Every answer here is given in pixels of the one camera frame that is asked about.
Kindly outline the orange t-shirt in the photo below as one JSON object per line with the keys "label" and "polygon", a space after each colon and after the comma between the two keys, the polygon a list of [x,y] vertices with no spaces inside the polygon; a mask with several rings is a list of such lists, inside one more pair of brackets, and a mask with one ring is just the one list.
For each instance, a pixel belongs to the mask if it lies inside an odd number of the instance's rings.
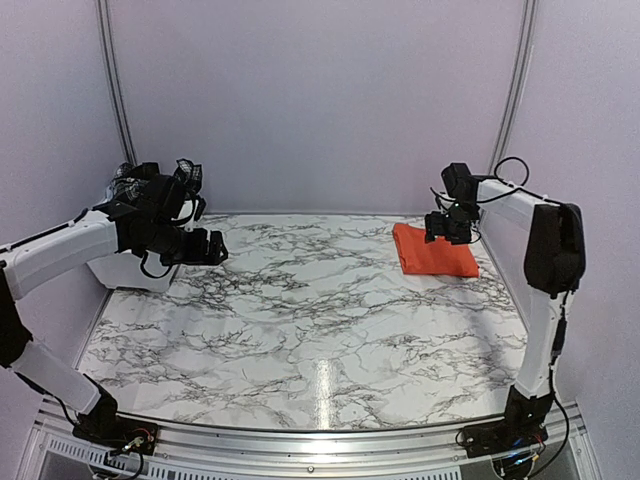
{"label": "orange t-shirt", "polygon": [[467,245],[452,245],[443,238],[427,243],[424,229],[402,223],[394,225],[392,235],[405,275],[479,277],[479,266]]}

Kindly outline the black white plaid shirt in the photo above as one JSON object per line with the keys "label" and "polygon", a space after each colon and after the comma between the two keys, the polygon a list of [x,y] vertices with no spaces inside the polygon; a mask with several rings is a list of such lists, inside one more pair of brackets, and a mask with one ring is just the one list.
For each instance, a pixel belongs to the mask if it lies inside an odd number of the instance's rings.
{"label": "black white plaid shirt", "polygon": [[[198,195],[203,184],[203,168],[189,159],[176,161],[177,167],[172,177],[186,187],[190,194]],[[156,162],[145,162],[137,166],[129,163],[121,164],[106,189],[106,199],[118,199],[134,204],[152,178],[160,175],[160,167]]]}

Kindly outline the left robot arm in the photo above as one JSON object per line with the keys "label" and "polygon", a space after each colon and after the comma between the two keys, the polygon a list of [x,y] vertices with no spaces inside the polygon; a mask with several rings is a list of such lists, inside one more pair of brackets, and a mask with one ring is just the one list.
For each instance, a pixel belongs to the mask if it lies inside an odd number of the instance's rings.
{"label": "left robot arm", "polygon": [[115,196],[59,226],[1,248],[1,367],[74,410],[77,426],[106,445],[125,438],[117,400],[98,381],[61,359],[23,320],[20,303],[90,262],[131,253],[145,265],[217,266],[228,258],[219,231],[190,227],[200,215],[195,187],[165,174],[143,181],[131,200]]}

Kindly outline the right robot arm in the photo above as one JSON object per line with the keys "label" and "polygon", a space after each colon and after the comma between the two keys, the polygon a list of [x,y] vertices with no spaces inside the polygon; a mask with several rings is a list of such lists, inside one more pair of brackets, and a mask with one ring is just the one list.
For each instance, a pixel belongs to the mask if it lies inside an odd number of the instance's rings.
{"label": "right robot arm", "polygon": [[529,288],[527,344],[495,438],[515,448],[540,426],[554,402],[553,374],[566,338],[568,310],[586,270],[582,214],[496,174],[474,175],[464,163],[441,173],[446,189],[425,217],[428,243],[467,245],[481,213],[498,215],[528,234],[523,271]]}

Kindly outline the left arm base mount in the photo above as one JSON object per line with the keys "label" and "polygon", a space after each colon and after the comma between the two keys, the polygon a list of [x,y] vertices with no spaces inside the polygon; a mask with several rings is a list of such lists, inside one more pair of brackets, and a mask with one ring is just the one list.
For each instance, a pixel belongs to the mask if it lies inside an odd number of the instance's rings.
{"label": "left arm base mount", "polygon": [[152,455],[159,433],[159,425],[117,415],[115,422],[103,432],[88,420],[78,421],[72,434],[76,438],[106,446],[122,453],[132,451]]}

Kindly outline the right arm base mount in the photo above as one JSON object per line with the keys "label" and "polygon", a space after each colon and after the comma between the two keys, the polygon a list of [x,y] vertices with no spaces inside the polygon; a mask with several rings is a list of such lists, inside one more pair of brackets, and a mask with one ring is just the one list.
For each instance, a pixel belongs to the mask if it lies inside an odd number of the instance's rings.
{"label": "right arm base mount", "polygon": [[541,445],[548,439],[544,424],[513,426],[505,419],[462,427],[455,437],[468,458],[497,455]]}

